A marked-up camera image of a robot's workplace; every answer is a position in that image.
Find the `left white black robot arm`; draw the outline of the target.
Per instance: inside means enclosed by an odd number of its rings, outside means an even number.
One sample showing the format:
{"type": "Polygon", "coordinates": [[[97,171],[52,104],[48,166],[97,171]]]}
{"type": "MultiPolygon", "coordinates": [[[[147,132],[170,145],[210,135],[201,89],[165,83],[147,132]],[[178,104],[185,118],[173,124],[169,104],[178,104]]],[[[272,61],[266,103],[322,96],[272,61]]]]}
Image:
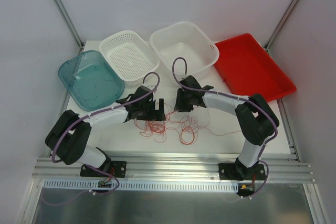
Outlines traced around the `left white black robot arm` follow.
{"type": "Polygon", "coordinates": [[[45,139],[45,144],[52,151],[52,162],[66,165],[80,163],[84,177],[124,177],[125,172],[117,170],[109,155],[98,147],[90,146],[88,140],[95,131],[131,120],[165,121],[164,99],[155,101],[154,91],[140,86],[126,98],[116,100],[112,106],[88,115],[80,116],[73,110],[63,112],[45,139]]]}

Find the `left aluminium frame post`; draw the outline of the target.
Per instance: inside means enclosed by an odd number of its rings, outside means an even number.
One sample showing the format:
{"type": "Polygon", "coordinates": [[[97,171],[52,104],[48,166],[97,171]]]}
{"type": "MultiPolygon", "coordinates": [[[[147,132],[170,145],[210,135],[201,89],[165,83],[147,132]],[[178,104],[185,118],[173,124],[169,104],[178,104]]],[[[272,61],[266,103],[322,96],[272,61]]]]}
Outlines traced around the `left aluminium frame post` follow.
{"type": "Polygon", "coordinates": [[[58,11],[60,12],[61,14],[61,17],[63,18],[70,34],[72,35],[74,41],[76,42],[76,44],[78,45],[78,47],[80,49],[82,49],[82,47],[84,46],[84,42],[82,41],[79,33],[77,32],[77,29],[75,28],[67,10],[66,10],[66,7],[65,5],[63,4],[63,1],[62,0],[53,0],[58,11]]]}

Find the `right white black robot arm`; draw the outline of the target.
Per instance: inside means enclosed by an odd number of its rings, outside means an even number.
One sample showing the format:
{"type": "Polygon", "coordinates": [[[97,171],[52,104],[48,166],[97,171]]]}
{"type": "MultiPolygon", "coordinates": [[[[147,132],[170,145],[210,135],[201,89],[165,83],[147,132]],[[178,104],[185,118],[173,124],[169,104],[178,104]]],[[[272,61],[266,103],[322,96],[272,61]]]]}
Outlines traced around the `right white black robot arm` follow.
{"type": "Polygon", "coordinates": [[[217,109],[237,117],[245,137],[241,153],[235,164],[224,169],[230,179],[250,179],[255,172],[265,143],[278,133],[279,120],[261,94],[239,97],[214,91],[212,86],[201,87],[193,76],[179,81],[174,110],[191,112],[195,106],[217,109]]]}

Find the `white plastic tub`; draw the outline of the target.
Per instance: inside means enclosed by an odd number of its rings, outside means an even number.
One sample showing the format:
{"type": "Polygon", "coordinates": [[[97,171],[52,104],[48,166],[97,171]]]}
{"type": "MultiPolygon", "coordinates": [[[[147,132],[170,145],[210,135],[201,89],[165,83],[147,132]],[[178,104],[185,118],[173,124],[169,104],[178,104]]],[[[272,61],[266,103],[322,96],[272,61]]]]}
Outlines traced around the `white plastic tub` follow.
{"type": "Polygon", "coordinates": [[[191,22],[179,22],[155,31],[150,36],[150,45],[164,66],[164,73],[173,86],[177,86],[172,75],[173,61],[178,79],[192,75],[197,81],[210,74],[212,66],[219,59],[219,50],[208,36],[191,22]]]}

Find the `white perforated plastic basket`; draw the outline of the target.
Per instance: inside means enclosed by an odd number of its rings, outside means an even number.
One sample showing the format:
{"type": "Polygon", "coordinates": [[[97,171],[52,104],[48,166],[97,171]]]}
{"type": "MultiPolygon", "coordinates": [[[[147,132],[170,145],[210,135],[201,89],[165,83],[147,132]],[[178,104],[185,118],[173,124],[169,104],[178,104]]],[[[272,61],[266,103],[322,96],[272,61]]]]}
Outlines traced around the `white perforated plastic basket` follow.
{"type": "Polygon", "coordinates": [[[118,32],[102,40],[99,51],[128,86],[140,84],[145,75],[155,71],[160,64],[153,49],[131,30],[118,32]]]}

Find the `aluminium mounting rail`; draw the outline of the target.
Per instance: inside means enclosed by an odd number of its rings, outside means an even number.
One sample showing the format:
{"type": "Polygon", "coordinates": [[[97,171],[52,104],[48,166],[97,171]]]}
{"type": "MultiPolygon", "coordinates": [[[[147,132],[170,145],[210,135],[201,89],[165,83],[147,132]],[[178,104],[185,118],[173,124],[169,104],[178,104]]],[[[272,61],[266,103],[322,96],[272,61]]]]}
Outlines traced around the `aluminium mounting rail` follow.
{"type": "MultiPolygon", "coordinates": [[[[210,181],[219,180],[218,165],[232,163],[235,154],[113,152],[113,160],[127,163],[128,180],[210,181]]],[[[269,166],[270,183],[315,184],[317,176],[309,163],[300,162],[294,154],[263,159],[269,166]]],[[[79,178],[81,165],[54,164],[50,158],[38,158],[33,177],[79,178]]]]}

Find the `teal transparent plastic tub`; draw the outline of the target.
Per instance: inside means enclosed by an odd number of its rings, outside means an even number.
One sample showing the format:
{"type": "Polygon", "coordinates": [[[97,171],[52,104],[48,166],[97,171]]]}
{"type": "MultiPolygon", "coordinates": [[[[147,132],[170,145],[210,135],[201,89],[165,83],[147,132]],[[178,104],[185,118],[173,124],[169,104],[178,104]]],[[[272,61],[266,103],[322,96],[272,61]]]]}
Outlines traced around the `teal transparent plastic tub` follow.
{"type": "Polygon", "coordinates": [[[95,50],[84,51],[64,62],[58,77],[84,111],[95,111],[110,106],[124,92],[124,81],[95,50]]]}

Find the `right aluminium frame post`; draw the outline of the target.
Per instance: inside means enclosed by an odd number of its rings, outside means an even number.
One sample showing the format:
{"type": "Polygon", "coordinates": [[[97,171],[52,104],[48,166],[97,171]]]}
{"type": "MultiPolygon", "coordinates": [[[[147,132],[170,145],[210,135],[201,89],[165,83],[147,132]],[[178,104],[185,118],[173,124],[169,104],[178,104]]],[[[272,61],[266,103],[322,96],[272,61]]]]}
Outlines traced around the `right aluminium frame post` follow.
{"type": "Polygon", "coordinates": [[[270,51],[271,46],[273,45],[276,38],[278,37],[278,35],[282,31],[282,29],[284,28],[285,24],[287,23],[288,19],[290,18],[291,14],[295,10],[295,8],[297,7],[299,2],[300,2],[300,0],[291,0],[290,1],[290,3],[287,6],[285,12],[281,16],[277,26],[275,27],[274,31],[272,32],[270,38],[268,39],[268,41],[264,45],[264,49],[265,49],[266,52],[270,51]]]}

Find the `red plastic tray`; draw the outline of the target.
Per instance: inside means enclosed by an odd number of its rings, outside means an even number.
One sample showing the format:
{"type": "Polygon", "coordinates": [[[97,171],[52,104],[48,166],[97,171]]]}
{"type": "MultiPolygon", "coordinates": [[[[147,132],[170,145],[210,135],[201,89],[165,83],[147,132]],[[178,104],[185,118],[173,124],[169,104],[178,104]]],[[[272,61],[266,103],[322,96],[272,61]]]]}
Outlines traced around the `red plastic tray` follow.
{"type": "Polygon", "coordinates": [[[214,64],[233,94],[261,94],[267,102],[296,92],[297,88],[251,34],[217,42],[214,64]]]}

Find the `aluminium frame post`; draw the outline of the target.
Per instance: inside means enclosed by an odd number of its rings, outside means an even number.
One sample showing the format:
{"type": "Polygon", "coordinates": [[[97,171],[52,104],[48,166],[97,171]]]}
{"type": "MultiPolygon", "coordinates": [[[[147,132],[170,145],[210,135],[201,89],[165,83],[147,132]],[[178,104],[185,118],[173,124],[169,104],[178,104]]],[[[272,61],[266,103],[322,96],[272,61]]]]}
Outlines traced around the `aluminium frame post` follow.
{"type": "Polygon", "coordinates": [[[273,45],[276,38],[278,37],[278,35],[282,31],[282,29],[284,28],[285,24],[287,23],[288,19],[290,18],[291,14],[295,10],[295,8],[297,7],[299,2],[300,2],[300,0],[291,0],[290,1],[290,3],[287,6],[285,12],[281,16],[277,26],[275,27],[274,31],[272,32],[270,38],[268,39],[268,41],[264,45],[264,49],[265,49],[266,52],[270,51],[271,46],[273,45]]]}
{"type": "Polygon", "coordinates": [[[78,47],[80,49],[82,49],[82,47],[84,46],[84,42],[82,41],[79,33],[77,32],[77,29],[75,28],[67,10],[66,10],[66,7],[65,5],[63,4],[63,1],[62,0],[53,0],[58,11],[60,12],[61,14],[61,17],[63,18],[70,34],[72,35],[74,41],[76,42],[76,44],[78,45],[78,47]]]}

